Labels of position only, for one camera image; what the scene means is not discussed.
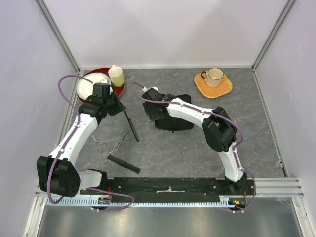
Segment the black zipper tool case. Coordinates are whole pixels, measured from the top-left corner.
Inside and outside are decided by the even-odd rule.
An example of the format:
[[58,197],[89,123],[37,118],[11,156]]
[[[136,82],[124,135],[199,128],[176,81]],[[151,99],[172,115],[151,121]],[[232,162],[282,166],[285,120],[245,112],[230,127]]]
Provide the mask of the black zipper tool case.
[[[174,95],[170,94],[160,94],[158,97],[155,98],[156,101],[171,101],[171,99],[176,98]],[[188,94],[180,95],[178,98],[184,99],[185,102],[191,102],[191,97]],[[155,121],[155,128],[160,130],[166,130],[176,132],[176,131],[184,131],[184,130],[190,130],[193,129],[194,124],[191,122],[188,122],[181,118],[172,117],[168,114],[167,117],[156,120]]]

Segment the black handled comb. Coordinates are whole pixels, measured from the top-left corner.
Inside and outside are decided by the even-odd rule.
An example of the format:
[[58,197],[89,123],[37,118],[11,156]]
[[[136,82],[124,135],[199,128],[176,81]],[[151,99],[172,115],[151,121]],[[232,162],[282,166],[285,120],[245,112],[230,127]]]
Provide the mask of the black handled comb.
[[138,136],[138,134],[137,134],[137,132],[136,132],[136,129],[135,129],[134,125],[133,125],[133,122],[132,122],[132,120],[130,119],[130,117],[128,116],[126,110],[124,110],[124,114],[125,114],[125,117],[126,117],[128,123],[129,123],[130,129],[131,129],[131,131],[132,131],[132,133],[133,133],[133,136],[134,136],[136,142],[139,142],[139,141],[140,141],[139,136]]

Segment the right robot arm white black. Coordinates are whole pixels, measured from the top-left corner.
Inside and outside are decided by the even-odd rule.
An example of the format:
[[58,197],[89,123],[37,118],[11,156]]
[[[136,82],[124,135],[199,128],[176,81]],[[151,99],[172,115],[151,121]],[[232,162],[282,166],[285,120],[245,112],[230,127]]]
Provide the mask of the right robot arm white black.
[[226,111],[205,109],[183,101],[179,97],[159,93],[156,87],[142,89],[143,107],[149,121],[182,119],[203,129],[208,146],[218,152],[225,171],[226,188],[231,194],[243,190],[247,174],[243,171],[237,154],[236,132],[240,131]]

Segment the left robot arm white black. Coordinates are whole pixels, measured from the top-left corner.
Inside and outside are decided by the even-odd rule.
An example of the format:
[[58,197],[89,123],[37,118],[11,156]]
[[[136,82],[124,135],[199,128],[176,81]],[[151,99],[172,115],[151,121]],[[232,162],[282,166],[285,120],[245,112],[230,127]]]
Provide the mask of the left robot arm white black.
[[114,116],[126,107],[119,101],[113,87],[107,83],[93,85],[89,101],[83,103],[70,130],[48,156],[37,160],[39,187],[49,194],[72,198],[78,191],[92,188],[97,194],[108,190],[103,172],[77,172],[76,160],[87,139],[107,115]]

